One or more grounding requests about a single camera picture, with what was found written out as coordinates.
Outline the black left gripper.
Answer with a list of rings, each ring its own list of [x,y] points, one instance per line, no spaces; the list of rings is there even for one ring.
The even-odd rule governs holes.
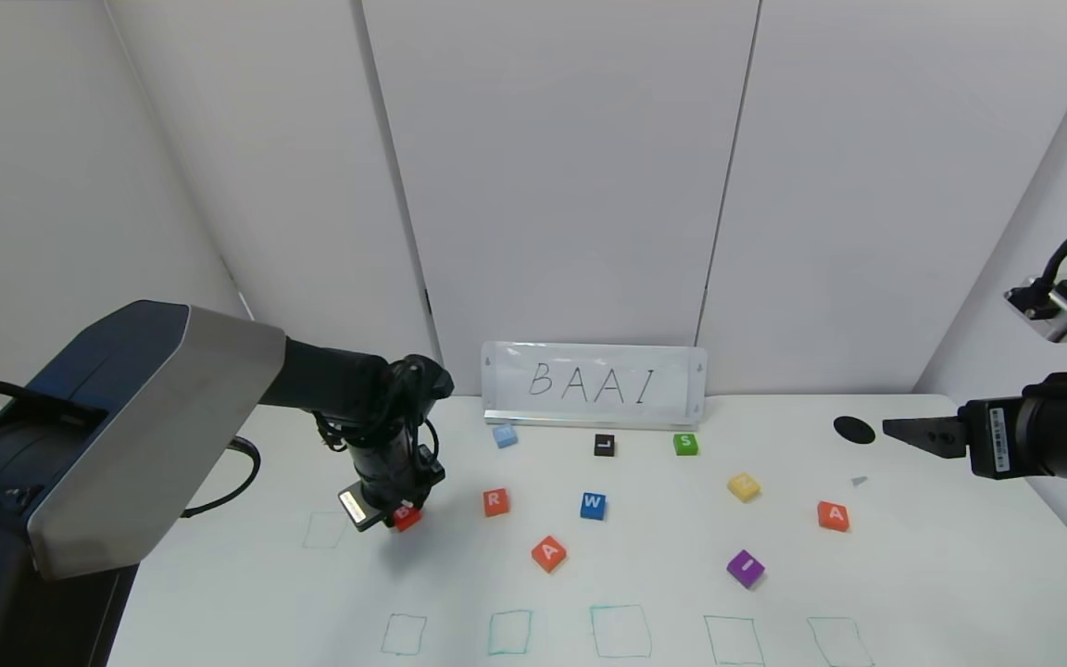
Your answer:
[[[356,531],[368,531],[378,523],[393,523],[395,511],[415,502],[420,491],[418,469],[401,436],[367,445],[348,443],[359,480],[338,494],[345,514]]]

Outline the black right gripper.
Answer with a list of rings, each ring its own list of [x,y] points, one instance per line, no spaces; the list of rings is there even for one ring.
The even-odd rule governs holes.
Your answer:
[[[966,459],[989,480],[1067,480],[1067,384],[1029,385],[1019,397],[964,404],[957,417],[890,419],[885,435],[940,459]]]

